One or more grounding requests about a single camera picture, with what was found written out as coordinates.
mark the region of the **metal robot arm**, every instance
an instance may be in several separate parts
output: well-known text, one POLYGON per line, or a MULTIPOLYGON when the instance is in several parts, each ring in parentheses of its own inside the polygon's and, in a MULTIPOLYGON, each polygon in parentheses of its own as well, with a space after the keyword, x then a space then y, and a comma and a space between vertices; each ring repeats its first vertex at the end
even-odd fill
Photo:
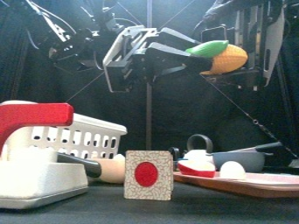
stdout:
POLYGON ((217 0, 191 38, 169 28, 158 31, 119 25, 111 13, 116 3, 88 0, 96 31, 75 31, 30 0, 11 0, 10 6, 24 18, 32 44, 48 54, 55 66, 70 73, 104 70, 111 92, 128 92, 139 80, 153 83, 161 75, 183 69, 195 73, 210 70, 213 58, 185 50, 215 39, 226 39, 243 48, 249 60, 238 71, 211 75, 209 79, 234 83, 239 88, 259 89, 267 85, 283 41, 283 0, 217 0), (229 26, 222 20, 234 18, 231 12, 237 18, 229 26))

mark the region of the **white dish rack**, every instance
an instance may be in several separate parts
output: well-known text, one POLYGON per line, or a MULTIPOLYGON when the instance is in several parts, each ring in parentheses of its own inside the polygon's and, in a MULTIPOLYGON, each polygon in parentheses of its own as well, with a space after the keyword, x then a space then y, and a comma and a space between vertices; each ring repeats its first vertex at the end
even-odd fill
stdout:
POLYGON ((8 137, 6 148, 8 151, 32 147, 52 148, 80 158, 114 158, 120 137, 126 133, 127 128, 119 124, 74 114, 71 126, 20 128, 8 137))
MULTIPOLYGON (((7 101, 0 106, 26 103, 34 102, 7 101)), ((14 150, 51 148, 80 158, 111 159, 126 133, 124 126, 79 114, 74 114, 71 126, 18 129, 6 140, 0 159, 0 208, 40 207, 88 190, 83 164, 10 160, 14 150)))

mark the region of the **dish drying rack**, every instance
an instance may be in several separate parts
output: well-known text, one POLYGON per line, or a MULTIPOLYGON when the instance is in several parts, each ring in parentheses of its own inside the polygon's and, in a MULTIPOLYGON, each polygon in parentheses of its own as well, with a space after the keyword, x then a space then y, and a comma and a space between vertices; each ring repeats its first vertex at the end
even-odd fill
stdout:
MULTIPOLYGON (((3 105, 16 103, 28 102, 8 101, 3 105)), ((51 148, 79 158, 111 159, 118 154, 120 137, 126 133, 123 125, 74 113, 71 126, 23 127, 7 138, 4 144, 7 151, 51 148)))
POLYGON ((0 208, 27 209, 88 190, 83 164, 10 161, 10 151, 51 148, 80 158, 111 159, 127 128, 74 114, 68 103, 0 104, 0 208))

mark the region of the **black backdrop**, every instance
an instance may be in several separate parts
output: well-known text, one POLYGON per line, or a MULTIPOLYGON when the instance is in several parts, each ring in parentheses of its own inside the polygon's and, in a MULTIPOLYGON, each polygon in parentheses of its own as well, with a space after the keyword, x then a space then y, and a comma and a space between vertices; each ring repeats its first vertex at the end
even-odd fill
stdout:
MULTIPOLYGON (((90 27, 90 19, 80 9, 80 0, 43 1, 36 3, 58 14, 75 29, 90 27)), ((153 1, 153 21, 149 21, 149 1, 119 1, 116 18, 128 18, 138 24, 170 27, 191 36, 205 11, 214 1, 153 1)), ((146 84, 135 86, 130 94, 111 94, 99 71, 82 74, 64 73, 28 44, 20 18, 0 6, 0 78, 2 101, 18 99, 34 102, 66 102, 75 112, 112 123, 126 125, 128 134, 122 137, 120 151, 146 148, 146 84), (96 78, 88 87, 82 88, 96 78)), ((262 91, 221 87, 238 105, 275 133, 283 143, 297 151, 298 125, 298 51, 291 46, 298 38, 285 41, 285 76, 275 70, 270 85, 262 91)), ((207 135, 215 151, 253 147, 273 142, 230 101, 201 76, 183 74, 163 77, 154 84, 153 149, 171 146, 186 149, 189 137, 207 135)))

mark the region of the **table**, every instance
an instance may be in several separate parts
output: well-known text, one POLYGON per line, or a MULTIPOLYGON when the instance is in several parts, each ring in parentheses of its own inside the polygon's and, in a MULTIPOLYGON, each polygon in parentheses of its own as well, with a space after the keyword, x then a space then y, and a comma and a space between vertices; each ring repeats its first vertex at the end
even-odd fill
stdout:
POLYGON ((124 199, 124 187, 88 192, 31 210, 0 209, 0 223, 298 223, 299 198, 259 199, 174 183, 173 200, 124 199))

